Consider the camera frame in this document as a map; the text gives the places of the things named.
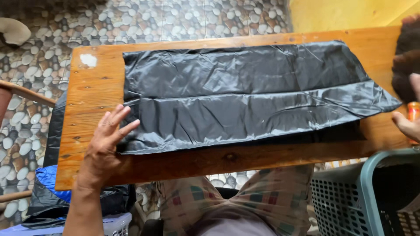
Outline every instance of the hand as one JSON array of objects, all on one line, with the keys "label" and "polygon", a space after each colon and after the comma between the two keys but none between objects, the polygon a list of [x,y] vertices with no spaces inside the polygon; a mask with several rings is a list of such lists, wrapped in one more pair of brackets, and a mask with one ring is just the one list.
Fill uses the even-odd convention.
[{"label": "hand", "polygon": [[[415,73],[411,74],[410,83],[416,94],[417,101],[420,101],[420,75]],[[405,136],[420,143],[420,119],[411,122],[407,120],[403,114],[393,112],[392,121]]]},{"label": "hand", "polygon": [[93,133],[84,160],[77,176],[78,186],[100,190],[114,171],[123,164],[124,157],[116,157],[115,147],[128,133],[135,129],[139,120],[118,129],[120,122],[128,115],[130,107],[118,104],[114,111],[106,112]]}]

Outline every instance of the beige object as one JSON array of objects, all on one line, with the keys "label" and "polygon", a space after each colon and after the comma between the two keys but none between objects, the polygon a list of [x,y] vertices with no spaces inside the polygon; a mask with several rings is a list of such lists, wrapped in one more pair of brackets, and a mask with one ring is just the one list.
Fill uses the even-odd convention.
[{"label": "beige object", "polygon": [[10,18],[0,17],[0,32],[8,44],[22,45],[31,37],[31,31],[25,24]]}]

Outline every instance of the floor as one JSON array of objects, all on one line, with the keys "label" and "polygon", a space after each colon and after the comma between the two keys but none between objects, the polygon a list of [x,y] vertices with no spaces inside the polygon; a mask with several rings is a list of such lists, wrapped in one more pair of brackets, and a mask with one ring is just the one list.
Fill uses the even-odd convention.
[{"label": "floor", "polygon": [[[286,0],[13,0],[0,17],[32,32],[13,50],[0,43],[0,79],[57,100],[76,47],[287,33]],[[42,167],[51,109],[13,97],[0,132],[0,195],[32,189]],[[254,171],[208,176],[240,188]],[[19,224],[28,199],[0,204],[0,229]]]}]

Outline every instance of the chair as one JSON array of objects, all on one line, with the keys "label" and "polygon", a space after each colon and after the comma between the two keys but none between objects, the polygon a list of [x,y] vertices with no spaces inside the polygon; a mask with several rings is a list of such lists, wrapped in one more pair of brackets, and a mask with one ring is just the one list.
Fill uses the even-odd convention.
[{"label": "chair", "polygon": [[[224,199],[230,199],[239,192],[237,189],[218,188],[220,195]],[[144,223],[140,236],[163,236],[163,220],[147,220]]]},{"label": "chair", "polygon": [[[7,107],[9,105],[10,100],[12,99],[13,95],[18,95],[23,98],[27,98],[34,102],[47,105],[50,108],[54,108],[55,101],[44,96],[35,93],[34,91],[19,86],[17,84],[9,83],[6,81],[0,80],[0,122],[3,120],[4,115],[6,113]],[[5,194],[0,196],[0,203],[2,202],[9,202],[25,197],[30,197],[32,195],[32,190],[19,192],[19,193],[11,193]]]}]

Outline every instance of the black garbage bag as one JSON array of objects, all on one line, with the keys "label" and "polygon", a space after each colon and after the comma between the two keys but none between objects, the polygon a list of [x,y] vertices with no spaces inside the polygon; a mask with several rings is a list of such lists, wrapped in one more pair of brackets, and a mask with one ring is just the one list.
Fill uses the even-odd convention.
[{"label": "black garbage bag", "polygon": [[[67,92],[56,102],[53,109],[48,130],[44,167],[58,163],[66,102]],[[129,212],[135,201],[136,191],[132,184],[105,187],[100,194],[102,215]],[[35,178],[31,202],[26,213],[28,218],[23,221],[22,225],[32,229],[63,226],[69,206],[69,203],[54,195]]]},{"label": "black garbage bag", "polygon": [[122,154],[296,134],[304,140],[315,131],[401,105],[340,41],[126,52],[123,57],[124,103],[131,113],[121,126],[135,119],[141,123],[117,146]]}]

